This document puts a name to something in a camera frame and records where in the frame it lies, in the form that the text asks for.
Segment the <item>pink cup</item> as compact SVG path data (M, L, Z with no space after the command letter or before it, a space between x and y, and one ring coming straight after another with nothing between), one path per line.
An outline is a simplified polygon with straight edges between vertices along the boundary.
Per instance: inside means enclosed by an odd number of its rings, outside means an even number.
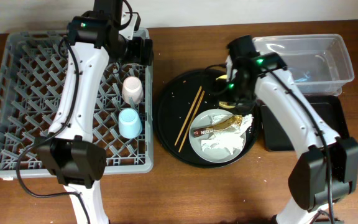
M127 77L122 86L122 98L126 103L130 103L130 98L135 105L142 102L144 91L142 82L137 77Z

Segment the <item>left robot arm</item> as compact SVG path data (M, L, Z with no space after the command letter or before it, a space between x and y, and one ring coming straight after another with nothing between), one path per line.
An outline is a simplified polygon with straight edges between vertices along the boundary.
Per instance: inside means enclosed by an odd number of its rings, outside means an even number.
M42 164L65 188L78 223L109 223L100 180L106 151L93 144L93 118L103 73L110 62L152 63L152 41L136 37L138 13L120 17L89 12L68 25L67 76L48 135L35 140Z

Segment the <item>grey plate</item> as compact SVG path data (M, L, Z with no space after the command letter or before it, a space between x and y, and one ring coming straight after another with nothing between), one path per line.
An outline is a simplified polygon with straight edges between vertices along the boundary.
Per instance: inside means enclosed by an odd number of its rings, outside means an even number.
M226 150L217 150L217 151L209 151L209 152L203 152L201 150L201 140L207 139L211 136L211 134L205 134L200 137L194 137L193 136L193 130L204 128L211 126L211 120L210 116L214 115L233 115L231 112L221 109L210 109L207 111L204 111L200 113L192 122L190 127L190 132L188 134L190 145L192 149L196 152L198 156L200 156L203 160L212 162L213 164L223 163L223 162L229 162L233 160L235 157L237 157L240 153L245 151L245 146L247 142L247 132L250 131L251 127L246 131L246 142L244 143L244 147L241 150L235 150L233 155L230 155Z

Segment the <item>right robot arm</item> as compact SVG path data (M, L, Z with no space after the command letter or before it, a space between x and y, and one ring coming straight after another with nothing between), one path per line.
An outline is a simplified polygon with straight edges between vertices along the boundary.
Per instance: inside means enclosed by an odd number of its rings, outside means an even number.
M327 215L331 223L338 223L334 204L357 187L358 142L343 139L324 122L278 54L230 53L223 67L227 102L248 106L262 100L286 132L298 158L288 178L291 198L273 222L314 223L320 215Z

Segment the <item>round black tray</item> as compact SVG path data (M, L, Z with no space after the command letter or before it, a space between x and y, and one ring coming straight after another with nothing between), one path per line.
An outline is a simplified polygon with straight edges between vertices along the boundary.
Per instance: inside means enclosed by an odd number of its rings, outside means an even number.
M154 132L162 147L181 162L205 169L227 166L241 159L256 142L261 130L259 108L254 107L252 111L254 119L251 127L246 131L245 146L233 159L219 163L202 159L193 150L188 139L180 149L180 143L175 141L201 86L201 72L202 69L190 70L165 85L157 102L153 105Z

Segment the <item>light blue cup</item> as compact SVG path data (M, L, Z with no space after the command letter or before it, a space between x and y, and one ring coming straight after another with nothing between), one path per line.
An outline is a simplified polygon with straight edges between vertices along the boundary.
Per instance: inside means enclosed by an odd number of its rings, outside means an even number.
M134 139L142 132L140 116L135 109L125 108L119 113L119 134L126 139Z

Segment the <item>wooden chopstick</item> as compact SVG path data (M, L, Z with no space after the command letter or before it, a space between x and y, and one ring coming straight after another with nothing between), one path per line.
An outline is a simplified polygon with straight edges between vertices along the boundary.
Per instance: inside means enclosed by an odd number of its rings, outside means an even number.
M183 130L184 130L184 128L185 128L186 123L188 122L188 119L189 119L189 117L190 117L190 114L191 114L191 112L192 112L192 110L193 110L193 108L194 108L194 106L195 106L195 103L196 103L196 101L197 101L197 99L198 99L198 97L199 97L199 95L200 95L200 93L201 93L201 90L202 90L202 86L200 86L199 89L198 89L198 92L197 92L197 94L196 94L196 96L195 96L195 98L194 98L194 100L193 100L193 102L192 102L192 104L191 104L191 107L190 107L190 109L189 109L189 111L188 111L188 114L187 114L187 116L186 116L186 118L185 118L185 121L183 122L183 125L182 125L182 127L181 127L181 130L180 130L178 136L177 136L177 139L176 139L176 141L175 141L175 145L174 145L174 146L177 145L177 143L178 143L178 141L179 141L179 139L180 139L180 136L181 136L181 134L182 134L182 132L183 132Z
M200 95L199 95L199 97L198 97L198 99L197 99L197 101L196 101L196 103L195 103L195 106L194 106L194 108L193 108L193 110L192 110L192 112L190 114L188 122L186 123L186 131L185 131L185 133L183 135L183 139L181 141L181 144L180 144L180 147L179 147L179 150L178 150L179 153L181 153L183 145L186 142L186 139L187 139L188 134L190 132L191 124L192 124L193 120L195 119L195 116L196 116L196 114L197 114L197 112L198 112L198 110L200 108L200 105L201 105L201 102L203 100L204 94L205 94L205 91L202 90Z

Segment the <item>brown coffee stick wrapper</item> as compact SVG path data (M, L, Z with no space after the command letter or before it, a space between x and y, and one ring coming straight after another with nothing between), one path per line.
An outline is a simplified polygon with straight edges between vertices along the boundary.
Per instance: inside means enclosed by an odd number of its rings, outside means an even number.
M200 137L205 134L214 133L216 131L222 131L222 130L225 130L225 129L231 127L234 124L237 126L240 126L242 124L242 116L241 115L233 115L230 118L228 118L220 123L214 124L212 126L194 129L193 136L197 138L197 137Z

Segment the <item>black rectangular tray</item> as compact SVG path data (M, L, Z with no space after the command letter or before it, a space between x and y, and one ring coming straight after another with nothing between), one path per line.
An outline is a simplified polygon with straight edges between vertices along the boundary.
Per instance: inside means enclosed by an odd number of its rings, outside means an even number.
M350 137L341 102L338 97L321 95L306 96L306 99L323 121L335 130L340 137L343 139ZM264 103L260 104L260 112L262 116L265 147L267 150L272 152L294 151L294 147L287 134Z

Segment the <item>clear plastic bin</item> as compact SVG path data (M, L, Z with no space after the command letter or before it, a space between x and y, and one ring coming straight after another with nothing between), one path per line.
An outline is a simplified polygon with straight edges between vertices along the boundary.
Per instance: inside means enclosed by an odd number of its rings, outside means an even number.
M262 55L281 56L305 95L338 96L354 80L351 58L339 34L265 36L252 41Z

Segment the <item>yellow bowl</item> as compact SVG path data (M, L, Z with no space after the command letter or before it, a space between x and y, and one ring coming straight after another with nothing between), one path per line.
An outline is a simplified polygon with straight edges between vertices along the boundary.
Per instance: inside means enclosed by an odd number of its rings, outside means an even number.
M234 109L236 107L236 104L233 102L230 102L228 100L228 97L226 95L226 90L229 90L233 87L232 84L227 82L227 75L220 75L217 78L215 78L215 81L213 83L213 90L218 91L218 105L225 109Z

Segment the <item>grey dishwasher rack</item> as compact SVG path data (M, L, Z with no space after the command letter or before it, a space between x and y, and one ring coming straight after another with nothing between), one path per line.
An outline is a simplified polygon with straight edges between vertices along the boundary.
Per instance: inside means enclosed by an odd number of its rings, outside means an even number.
M59 56L60 30L16 32L7 37L0 68L0 178L44 178L49 172L37 155L19 156L38 136L45 136L57 114L67 60ZM144 97L135 105L122 98L127 77L142 82ZM142 132L134 139L119 134L119 113L135 109ZM93 142L105 149L105 174L147 173L154 165L152 137L152 67L110 64L101 79L94 109Z

